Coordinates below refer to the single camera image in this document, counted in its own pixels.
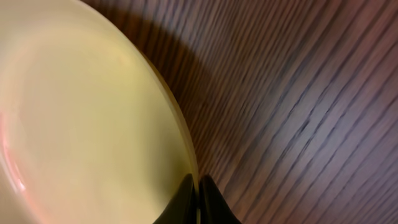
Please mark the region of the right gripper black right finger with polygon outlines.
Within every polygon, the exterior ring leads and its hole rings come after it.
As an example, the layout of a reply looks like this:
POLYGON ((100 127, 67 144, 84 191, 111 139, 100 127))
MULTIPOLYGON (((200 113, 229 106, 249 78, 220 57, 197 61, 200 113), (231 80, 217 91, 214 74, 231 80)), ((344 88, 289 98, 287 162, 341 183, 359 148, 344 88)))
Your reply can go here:
POLYGON ((241 224, 210 175, 201 178, 199 192, 201 224, 241 224))

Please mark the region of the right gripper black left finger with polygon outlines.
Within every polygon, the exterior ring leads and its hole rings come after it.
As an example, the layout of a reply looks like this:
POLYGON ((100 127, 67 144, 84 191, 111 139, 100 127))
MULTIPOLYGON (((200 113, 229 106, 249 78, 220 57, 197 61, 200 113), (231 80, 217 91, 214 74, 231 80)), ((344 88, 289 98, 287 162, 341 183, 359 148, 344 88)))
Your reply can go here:
POLYGON ((154 224, 196 224, 196 200, 193 176, 187 174, 154 224))

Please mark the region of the yellow plate front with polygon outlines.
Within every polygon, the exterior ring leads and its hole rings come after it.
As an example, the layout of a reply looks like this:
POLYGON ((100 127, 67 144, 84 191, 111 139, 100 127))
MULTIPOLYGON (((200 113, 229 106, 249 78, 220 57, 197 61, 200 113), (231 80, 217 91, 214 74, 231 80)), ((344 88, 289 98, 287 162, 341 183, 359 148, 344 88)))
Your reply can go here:
POLYGON ((197 174, 173 95, 81 1, 1 2, 1 222, 154 223, 197 174))

